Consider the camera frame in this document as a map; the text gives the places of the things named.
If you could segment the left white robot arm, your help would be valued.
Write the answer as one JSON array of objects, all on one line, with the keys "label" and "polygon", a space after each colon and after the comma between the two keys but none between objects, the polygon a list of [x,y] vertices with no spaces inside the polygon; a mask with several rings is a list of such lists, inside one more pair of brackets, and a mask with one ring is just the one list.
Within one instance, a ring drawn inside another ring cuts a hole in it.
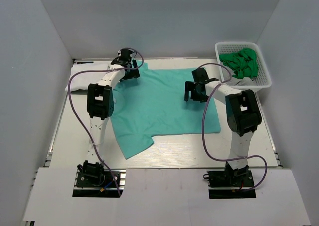
[{"label": "left white robot arm", "polygon": [[114,111],[113,89],[120,81],[138,78],[140,75],[137,67],[136,60],[113,60],[102,79],[88,86],[87,112],[91,138],[86,160],[90,163],[100,162],[99,151],[104,144],[107,123]]}]

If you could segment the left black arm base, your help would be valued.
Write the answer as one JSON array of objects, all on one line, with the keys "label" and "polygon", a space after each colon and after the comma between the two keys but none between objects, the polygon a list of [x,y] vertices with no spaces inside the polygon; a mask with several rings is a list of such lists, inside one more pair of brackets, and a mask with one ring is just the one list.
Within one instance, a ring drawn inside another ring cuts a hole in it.
[{"label": "left black arm base", "polygon": [[120,183],[120,171],[113,171],[114,177],[110,171],[104,168],[102,163],[89,163],[85,161],[77,166],[76,186],[79,188],[115,188],[116,182]]}]

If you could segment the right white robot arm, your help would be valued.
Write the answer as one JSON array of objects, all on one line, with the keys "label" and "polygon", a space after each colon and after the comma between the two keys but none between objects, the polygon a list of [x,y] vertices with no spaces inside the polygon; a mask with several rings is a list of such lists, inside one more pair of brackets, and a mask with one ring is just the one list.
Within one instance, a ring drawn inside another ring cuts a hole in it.
[{"label": "right white robot arm", "polygon": [[205,118],[209,102],[212,98],[226,106],[226,119],[232,131],[231,148],[227,159],[218,159],[209,155],[209,158],[225,162],[230,170],[226,171],[226,182],[232,186],[238,185],[243,180],[242,169],[248,168],[248,151],[254,132],[261,124],[262,117],[257,104],[255,93],[252,90],[241,91],[221,81],[185,82],[184,100],[205,102],[202,117],[202,142],[205,152],[208,152],[205,142]]}]

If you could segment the teal t-shirt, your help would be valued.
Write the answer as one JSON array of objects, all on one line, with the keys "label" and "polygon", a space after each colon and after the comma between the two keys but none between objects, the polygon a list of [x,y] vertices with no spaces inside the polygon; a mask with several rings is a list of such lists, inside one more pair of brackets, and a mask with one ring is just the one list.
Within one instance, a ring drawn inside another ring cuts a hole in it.
[{"label": "teal t-shirt", "polygon": [[205,103],[184,100],[185,82],[193,81],[192,71],[152,70],[144,63],[138,85],[134,79],[116,84],[111,123],[125,159],[153,145],[154,136],[201,133]]}]

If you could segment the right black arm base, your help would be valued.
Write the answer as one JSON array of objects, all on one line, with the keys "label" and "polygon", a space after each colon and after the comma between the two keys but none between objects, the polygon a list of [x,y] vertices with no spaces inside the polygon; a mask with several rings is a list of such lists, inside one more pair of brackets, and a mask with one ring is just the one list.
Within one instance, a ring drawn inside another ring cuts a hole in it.
[{"label": "right black arm base", "polygon": [[226,163],[224,170],[207,171],[203,175],[208,180],[210,187],[253,187],[254,180],[249,166],[241,169],[232,169],[229,163]]}]

